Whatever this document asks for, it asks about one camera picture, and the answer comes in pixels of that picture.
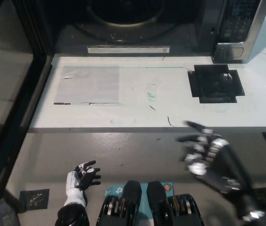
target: robot finger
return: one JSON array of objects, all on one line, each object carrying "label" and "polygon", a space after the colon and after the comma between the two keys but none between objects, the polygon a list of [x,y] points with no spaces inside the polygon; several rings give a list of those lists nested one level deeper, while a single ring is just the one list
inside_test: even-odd
[{"label": "robot finger", "polygon": [[85,163],[83,163],[83,164],[81,164],[81,165],[83,165],[83,167],[86,167],[86,166],[94,165],[95,163],[96,163],[96,161],[93,160],[93,161],[85,162]]},{"label": "robot finger", "polygon": [[100,185],[100,181],[93,181],[93,182],[91,182],[90,186],[93,186],[93,185]]},{"label": "robot finger", "polygon": [[194,128],[195,130],[197,130],[198,132],[202,132],[206,127],[202,126],[198,123],[192,122],[192,121],[185,121],[184,122],[186,125],[188,125],[189,127]]}]

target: black robot component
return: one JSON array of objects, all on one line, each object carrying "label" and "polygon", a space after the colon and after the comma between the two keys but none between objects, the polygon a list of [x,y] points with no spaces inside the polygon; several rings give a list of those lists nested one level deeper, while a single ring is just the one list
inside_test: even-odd
[{"label": "black robot component", "polygon": [[191,195],[166,197],[162,184],[153,181],[148,184],[147,196],[155,226],[204,226]]},{"label": "black robot component", "polygon": [[109,195],[101,207],[97,226],[134,226],[141,201],[141,185],[130,180],[122,196]]},{"label": "black robot component", "polygon": [[186,124],[200,133],[177,140],[187,142],[183,159],[188,171],[231,202],[245,224],[266,226],[266,209],[254,196],[250,177],[229,142],[202,125]]}]

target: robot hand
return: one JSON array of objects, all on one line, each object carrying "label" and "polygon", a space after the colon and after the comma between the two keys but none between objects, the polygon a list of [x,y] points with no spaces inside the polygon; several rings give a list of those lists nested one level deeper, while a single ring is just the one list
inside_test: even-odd
[{"label": "robot hand", "polygon": [[200,132],[177,139],[186,143],[183,160],[188,170],[229,200],[231,194],[251,189],[250,178],[229,142],[202,125],[186,123]]},{"label": "robot hand", "polygon": [[85,191],[92,185],[100,185],[100,181],[93,181],[94,179],[101,178],[101,175],[96,175],[96,173],[100,171],[100,168],[91,167],[91,165],[94,165],[95,163],[96,161],[89,161],[75,167],[72,172],[75,171],[80,180],[80,183],[75,186],[76,188],[79,188],[81,191]]},{"label": "robot hand", "polygon": [[96,175],[99,168],[93,168],[96,161],[85,162],[76,166],[67,175],[66,194],[67,200],[58,211],[58,219],[55,226],[89,226],[86,212],[87,197],[85,190],[92,185],[100,185],[100,175]]},{"label": "robot hand", "polygon": [[87,197],[85,190],[93,185],[100,185],[100,181],[93,181],[94,179],[100,179],[100,175],[96,175],[100,168],[93,168],[96,161],[89,161],[76,166],[73,171],[68,173],[66,181],[66,194],[68,203],[80,203],[84,207],[87,205]]},{"label": "robot hand", "polygon": [[246,224],[266,226],[266,211],[252,195],[250,177],[229,142],[202,125],[186,124],[199,132],[177,139],[186,143],[183,160],[188,171],[230,201]]}]

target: gray floor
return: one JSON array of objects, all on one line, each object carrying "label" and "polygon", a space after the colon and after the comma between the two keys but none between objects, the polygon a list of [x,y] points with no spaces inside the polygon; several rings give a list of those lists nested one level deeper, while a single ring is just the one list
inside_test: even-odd
[{"label": "gray floor", "polygon": [[[21,190],[50,189],[47,210],[20,214],[24,226],[54,225],[57,211],[66,200],[67,173],[74,166],[96,160],[102,185],[87,190],[87,212],[95,225],[104,191],[129,179],[174,182],[175,194],[194,196],[207,226],[240,225],[230,204],[195,181],[178,160],[178,133],[72,133],[27,134],[8,183],[19,196]],[[260,133],[223,134],[232,142],[250,172],[255,187],[266,186],[266,142]]]}]

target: microwave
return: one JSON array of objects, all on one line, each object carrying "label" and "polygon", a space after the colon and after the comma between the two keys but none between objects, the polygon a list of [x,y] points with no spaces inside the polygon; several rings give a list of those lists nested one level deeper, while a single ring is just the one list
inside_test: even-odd
[{"label": "microwave", "polygon": [[44,26],[53,53],[65,56],[242,63],[266,16],[266,0],[26,1],[14,0],[23,23]]}]

